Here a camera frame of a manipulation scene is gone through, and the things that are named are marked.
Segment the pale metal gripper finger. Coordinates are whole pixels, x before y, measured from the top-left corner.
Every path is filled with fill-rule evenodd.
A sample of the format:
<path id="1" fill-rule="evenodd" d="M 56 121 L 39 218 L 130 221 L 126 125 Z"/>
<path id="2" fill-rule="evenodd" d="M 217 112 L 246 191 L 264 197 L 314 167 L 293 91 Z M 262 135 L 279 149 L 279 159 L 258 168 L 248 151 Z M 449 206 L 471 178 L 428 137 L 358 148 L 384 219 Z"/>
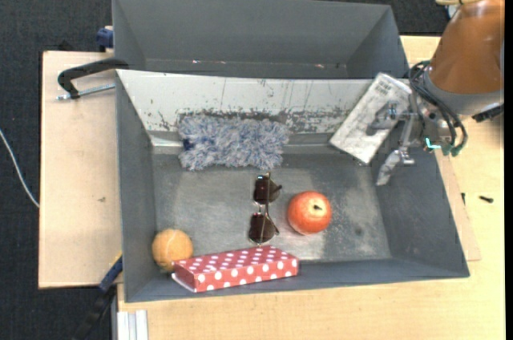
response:
<path id="1" fill-rule="evenodd" d="M 414 158 L 407 149 L 396 149 L 392 151 L 386 158 L 378 171 L 376 185 L 382 186 L 389 182 L 395 169 L 399 166 L 411 166 L 415 163 Z"/>
<path id="2" fill-rule="evenodd" d="M 389 101 L 375 112 L 374 119 L 366 127 L 366 135 L 385 135 L 394 129 L 401 118 L 399 103 Z"/>

